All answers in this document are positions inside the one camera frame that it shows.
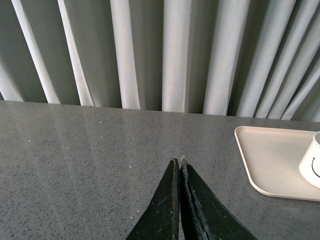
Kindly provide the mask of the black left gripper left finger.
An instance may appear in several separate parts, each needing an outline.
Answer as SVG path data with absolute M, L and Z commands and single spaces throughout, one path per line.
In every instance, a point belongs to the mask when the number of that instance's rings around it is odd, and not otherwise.
M 128 240 L 177 240 L 180 219 L 180 167 L 172 158 Z

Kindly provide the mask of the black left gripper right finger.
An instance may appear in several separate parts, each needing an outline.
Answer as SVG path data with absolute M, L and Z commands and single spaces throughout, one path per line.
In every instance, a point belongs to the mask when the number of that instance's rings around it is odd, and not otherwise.
M 197 171 L 181 158 L 180 214 L 186 240 L 255 240 Z

